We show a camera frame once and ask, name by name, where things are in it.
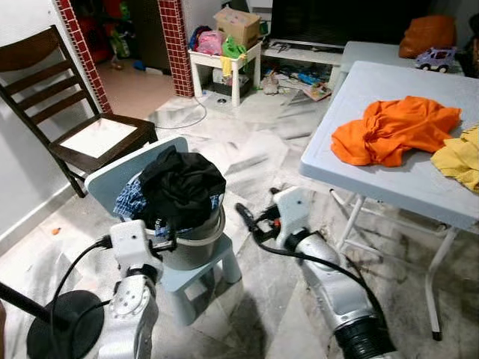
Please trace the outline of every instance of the pink bag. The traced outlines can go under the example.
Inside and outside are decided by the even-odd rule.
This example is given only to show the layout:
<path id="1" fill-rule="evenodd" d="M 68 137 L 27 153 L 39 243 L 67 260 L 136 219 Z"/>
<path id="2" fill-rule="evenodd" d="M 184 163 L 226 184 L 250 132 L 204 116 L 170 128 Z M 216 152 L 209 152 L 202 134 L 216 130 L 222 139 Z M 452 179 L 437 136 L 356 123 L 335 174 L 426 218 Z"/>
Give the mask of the pink bag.
<path id="1" fill-rule="evenodd" d="M 223 36 L 219 31 L 205 31 L 202 32 L 198 39 L 197 52 L 208 55 L 222 54 Z"/>

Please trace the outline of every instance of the light blue stool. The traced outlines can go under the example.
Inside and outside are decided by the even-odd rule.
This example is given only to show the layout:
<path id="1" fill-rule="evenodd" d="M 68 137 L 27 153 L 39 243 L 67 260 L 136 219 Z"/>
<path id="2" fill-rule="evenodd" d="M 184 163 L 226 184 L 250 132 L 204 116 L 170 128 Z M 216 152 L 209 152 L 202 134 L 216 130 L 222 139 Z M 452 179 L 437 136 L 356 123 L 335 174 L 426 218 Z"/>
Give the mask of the light blue stool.
<path id="1" fill-rule="evenodd" d="M 85 181 L 88 192 L 111 215 L 118 216 L 113 213 L 113 208 L 123 187 L 134 175 L 156 159 L 162 151 L 172 145 L 176 147 L 178 152 L 188 152 L 188 144 L 183 137 L 170 137 L 148 144 L 88 176 Z M 222 261 L 223 278 L 226 282 L 236 283 L 241 279 L 241 271 L 234 256 L 231 239 L 224 233 L 218 239 L 216 249 L 207 264 L 188 271 L 164 266 L 161 284 L 168 294 L 168 300 L 178 324 L 190 325 L 197 316 L 192 302 L 186 296 L 186 288 L 203 277 L 220 261 Z"/>

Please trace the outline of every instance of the television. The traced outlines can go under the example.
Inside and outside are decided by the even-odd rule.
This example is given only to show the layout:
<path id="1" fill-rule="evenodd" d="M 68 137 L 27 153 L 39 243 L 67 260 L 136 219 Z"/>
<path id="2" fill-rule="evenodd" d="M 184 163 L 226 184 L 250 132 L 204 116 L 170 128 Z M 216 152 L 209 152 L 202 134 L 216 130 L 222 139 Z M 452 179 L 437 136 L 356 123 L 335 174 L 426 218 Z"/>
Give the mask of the television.
<path id="1" fill-rule="evenodd" d="M 299 45 L 343 48 L 348 41 L 398 44 L 431 0 L 274 0 L 270 37 Z"/>

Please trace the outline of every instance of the wall baseboard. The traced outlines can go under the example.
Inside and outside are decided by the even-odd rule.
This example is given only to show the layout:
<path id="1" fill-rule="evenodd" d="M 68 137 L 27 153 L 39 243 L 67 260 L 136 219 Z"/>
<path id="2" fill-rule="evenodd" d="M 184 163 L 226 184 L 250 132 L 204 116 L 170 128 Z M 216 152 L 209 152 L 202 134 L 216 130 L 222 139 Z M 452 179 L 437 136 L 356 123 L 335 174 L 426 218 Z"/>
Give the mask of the wall baseboard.
<path id="1" fill-rule="evenodd" d="M 48 200 L 31 210 L 25 217 L 3 232 L 0 235 L 0 256 L 29 234 L 54 211 L 63 206 L 74 194 L 75 191 L 72 186 L 69 183 L 66 184 Z"/>

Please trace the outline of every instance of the orange bag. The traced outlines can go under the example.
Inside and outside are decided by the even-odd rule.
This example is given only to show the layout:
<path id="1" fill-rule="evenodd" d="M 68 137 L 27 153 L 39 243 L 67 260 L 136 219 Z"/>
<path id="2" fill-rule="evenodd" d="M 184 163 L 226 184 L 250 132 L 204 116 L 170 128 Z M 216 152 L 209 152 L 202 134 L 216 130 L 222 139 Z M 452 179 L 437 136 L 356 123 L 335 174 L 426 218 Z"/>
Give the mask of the orange bag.
<path id="1" fill-rule="evenodd" d="M 412 148 L 431 153 L 442 148 L 460 113 L 423 97 L 377 101 L 366 108 L 362 120 L 336 129 L 331 150 L 351 165 L 401 166 L 403 153 Z"/>
<path id="2" fill-rule="evenodd" d="M 399 45 L 400 58 L 415 58 L 430 47 L 456 45 L 454 18 L 432 15 L 413 19 Z"/>

